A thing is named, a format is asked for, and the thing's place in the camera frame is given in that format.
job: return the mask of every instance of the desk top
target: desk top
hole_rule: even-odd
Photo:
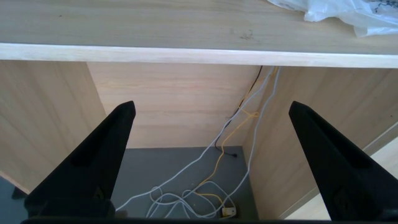
[[[398,35],[266,0],[0,0],[0,21],[0,59],[398,68]]]

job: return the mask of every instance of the wooden desk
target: wooden desk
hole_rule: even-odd
[[[302,17],[265,0],[0,0],[1,174],[32,190],[127,100],[137,106],[128,147],[207,146],[260,65],[259,81],[285,66],[251,182],[260,218],[286,217],[316,186],[287,116],[293,100],[361,148],[398,136],[398,36],[357,38],[339,20]],[[248,152],[251,139],[248,124],[228,145]]]

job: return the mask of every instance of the wooden side panel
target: wooden side panel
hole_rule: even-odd
[[[398,70],[283,68],[275,97],[261,121],[251,164],[260,218],[280,218],[316,186],[288,116],[294,100],[311,106],[364,148],[397,122],[397,84]],[[271,91],[266,89],[263,101]],[[252,134],[253,128],[244,143],[247,156]]]
[[[25,192],[104,118],[86,63],[0,61],[0,174]]]
[[[398,138],[373,154],[372,159],[380,164],[385,170],[398,178]],[[289,220],[330,220],[328,210],[323,203],[322,196],[318,194],[305,205],[294,211],[286,219]]]
[[[125,101],[135,102],[137,115],[127,145],[132,148],[209,145],[259,72],[258,66],[246,65],[88,63],[88,67],[107,113]],[[256,110],[261,98],[262,93],[248,111]],[[218,144],[244,118],[232,122]],[[242,145],[249,127],[243,126],[227,145]]]

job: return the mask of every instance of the black cable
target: black cable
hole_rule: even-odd
[[[254,85],[256,84],[257,80],[259,79],[260,74],[261,74],[261,70],[262,70],[262,66],[260,67],[259,73],[257,74],[257,77],[256,77],[256,79],[254,80],[253,84],[251,85],[251,87],[250,87],[248,93],[250,93],[250,91],[253,89]],[[243,103],[244,100],[245,100],[245,99],[242,99],[242,100],[241,100],[241,102],[240,102],[238,108],[236,108],[236,111],[234,112],[234,114],[232,114],[231,117],[233,117],[233,116],[238,112],[238,109],[239,109],[239,107],[242,106],[242,103]],[[229,122],[226,124],[225,128],[228,127],[228,125],[229,125],[230,123],[231,123],[231,121],[229,121]],[[214,147],[215,147],[217,150],[219,150],[220,152],[222,152],[222,150],[221,150],[219,147],[217,147],[217,141],[220,139],[220,137],[221,137],[221,135],[218,136],[218,138],[217,138],[216,141],[214,142]],[[229,156],[233,156],[233,157],[235,157],[235,158],[238,156],[236,153],[231,154],[231,153],[224,152],[224,154],[229,155]]]

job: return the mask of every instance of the white cable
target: white cable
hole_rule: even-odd
[[[176,204],[182,203],[184,212],[185,212],[185,214],[187,214],[187,217],[189,217],[189,215],[188,215],[188,213],[186,211],[186,208],[198,218],[213,218],[216,215],[215,213],[211,213],[209,215],[197,214],[197,212],[194,211],[194,209],[189,205],[189,203],[185,201],[185,198],[187,198],[191,194],[194,194],[194,195],[197,195],[197,196],[205,199],[213,207],[213,211],[215,211],[216,208],[214,207],[214,205],[212,204],[212,202],[210,200],[208,200],[203,195],[195,194],[196,190],[198,190],[200,187],[202,187],[202,186],[204,186],[206,184],[213,184],[216,187],[218,187],[226,195],[226,199],[229,199],[229,201],[232,203],[233,208],[235,208],[235,210],[236,210],[235,203],[231,200],[231,198],[228,196],[228,194],[218,184],[216,184],[215,182],[207,181],[207,182],[203,183],[202,185],[199,185],[199,186],[195,187],[193,190],[184,190],[184,192],[182,193],[182,197],[180,197],[178,195],[175,195],[175,194],[171,194],[171,193],[162,194],[157,200],[154,200],[152,197],[150,197],[150,199],[153,201],[153,204],[150,206],[149,211],[152,210],[152,207],[155,204],[157,204],[157,205],[172,205],[173,204],[173,207],[170,209],[170,211],[168,212],[168,215],[166,215],[166,217],[165,217],[165,218],[167,218],[173,212],[174,208],[177,206]],[[173,202],[167,202],[167,203],[158,202],[158,200],[162,200],[162,198],[165,197],[165,196],[173,196],[173,197],[177,198],[178,200],[175,200]],[[149,215],[149,212],[148,212],[146,217],[147,218],[152,217],[154,212],[155,211],[153,211],[151,215]]]
[[[243,103],[243,105],[237,110],[237,112],[236,112],[229,120],[227,120],[227,122],[225,122],[225,124],[224,124],[223,128],[221,129],[220,133],[214,138],[214,140],[209,144],[209,146],[202,152],[202,154],[198,157],[198,159],[195,159],[194,161],[192,161],[191,163],[189,163],[188,165],[186,165],[182,170],[180,170],[178,173],[176,173],[176,174],[175,174],[173,177],[171,177],[169,180],[166,180],[165,182],[163,182],[163,184],[160,184],[157,188],[153,188],[152,190],[150,190],[150,191],[148,191],[148,192],[145,192],[145,193],[142,193],[142,194],[138,194],[138,195],[132,196],[132,197],[129,198],[124,204],[122,204],[120,207],[118,207],[118,208],[116,209],[116,211],[118,211],[118,210],[120,210],[121,208],[123,208],[124,206],[126,206],[132,199],[135,199],[135,198],[138,198],[138,197],[141,197],[141,196],[145,196],[145,195],[150,194],[150,193],[152,193],[153,191],[157,190],[158,188],[161,188],[163,185],[169,183],[171,180],[174,180],[174,178],[176,178],[178,175],[180,175],[185,169],[187,169],[188,167],[190,167],[192,164],[198,162],[198,161],[203,157],[203,155],[206,153],[206,151],[209,150],[210,146],[213,145],[213,143],[216,141],[216,139],[217,139],[218,137],[221,136],[221,133],[224,131],[226,125],[227,125],[230,121],[232,121],[238,114],[240,114],[240,112],[241,112],[242,109],[247,105],[247,103],[249,103],[249,101],[250,101],[254,96],[256,96],[256,95],[264,88],[264,86],[265,86],[265,84],[267,83],[267,81],[268,81],[268,79],[269,79],[269,76],[271,75],[272,71],[274,71],[274,67],[273,67],[273,68],[270,70],[270,72],[267,74],[267,76],[266,76],[266,78],[264,79],[264,81],[263,81],[261,87],[260,87],[255,93],[253,93],[253,95],[251,95],[251,96],[248,98],[248,100],[247,100],[246,102]]]
[[[223,201],[223,203],[220,205],[220,207],[218,207],[216,210],[214,210],[214,212],[211,212],[209,214],[206,215],[202,215],[203,217],[208,217],[210,215],[215,215],[221,208],[222,206],[225,204],[225,202],[227,201],[227,199],[229,199],[233,194],[235,194],[235,192],[240,188],[240,186],[242,186],[243,182],[246,180],[246,177],[249,175],[250,173],[250,167],[251,167],[251,160],[252,160],[252,156],[253,156],[253,152],[254,152],[254,147],[256,145],[256,138],[257,138],[257,129],[259,127],[260,124],[260,120],[262,118],[262,116],[264,115],[265,109],[268,105],[269,100],[275,95],[276,92],[276,86],[278,84],[278,79],[279,79],[279,73],[280,73],[280,69],[277,72],[277,75],[275,77],[275,83],[274,83],[274,89],[272,91],[272,94],[268,97],[268,99],[266,100],[266,102],[264,103],[264,105],[261,108],[261,112],[260,112],[260,116],[259,119],[257,120],[256,123],[256,127],[254,128],[254,135],[253,135],[253,144],[252,144],[252,148],[251,148],[251,152],[250,152],[250,157],[249,157],[249,162],[248,162],[248,171],[246,172],[246,174],[244,175],[244,177],[242,178],[241,182],[239,183],[239,185],[225,198],[225,200]]]

